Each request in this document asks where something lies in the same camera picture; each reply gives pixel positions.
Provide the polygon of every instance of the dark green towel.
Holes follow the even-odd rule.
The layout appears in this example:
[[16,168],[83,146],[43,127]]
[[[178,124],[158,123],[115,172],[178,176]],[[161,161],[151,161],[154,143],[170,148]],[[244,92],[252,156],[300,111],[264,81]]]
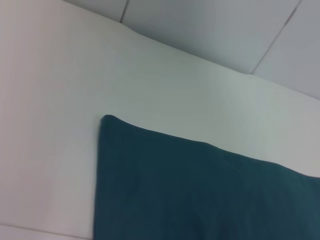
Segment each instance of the dark green towel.
[[94,240],[320,240],[320,179],[106,115]]

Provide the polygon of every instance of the teal cloth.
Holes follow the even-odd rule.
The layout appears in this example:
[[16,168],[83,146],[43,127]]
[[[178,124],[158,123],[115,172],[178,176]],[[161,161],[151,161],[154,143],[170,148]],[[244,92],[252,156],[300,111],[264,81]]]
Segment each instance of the teal cloth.
[[320,240],[320,179],[106,115],[98,142],[93,235]]

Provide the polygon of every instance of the white surface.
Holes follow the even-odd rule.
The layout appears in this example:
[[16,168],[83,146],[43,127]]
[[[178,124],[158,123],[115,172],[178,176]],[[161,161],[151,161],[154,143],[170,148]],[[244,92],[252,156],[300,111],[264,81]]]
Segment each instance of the white surface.
[[320,101],[64,1],[0,4],[0,223],[91,237],[105,114],[320,177]]
[[71,236],[62,236],[46,232],[38,232],[27,229],[20,229],[10,226],[0,225],[1,240],[82,240]]
[[123,24],[147,37],[251,73],[299,0],[130,0]]
[[320,99],[320,1],[303,0],[255,74]]
[[127,0],[65,0],[81,8],[120,22]]

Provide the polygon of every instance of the teal fabric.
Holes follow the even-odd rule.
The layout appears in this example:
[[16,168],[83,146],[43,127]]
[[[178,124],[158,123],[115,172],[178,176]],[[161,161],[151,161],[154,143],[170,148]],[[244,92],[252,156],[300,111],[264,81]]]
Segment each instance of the teal fabric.
[[320,240],[320,179],[106,115],[93,234],[95,240]]

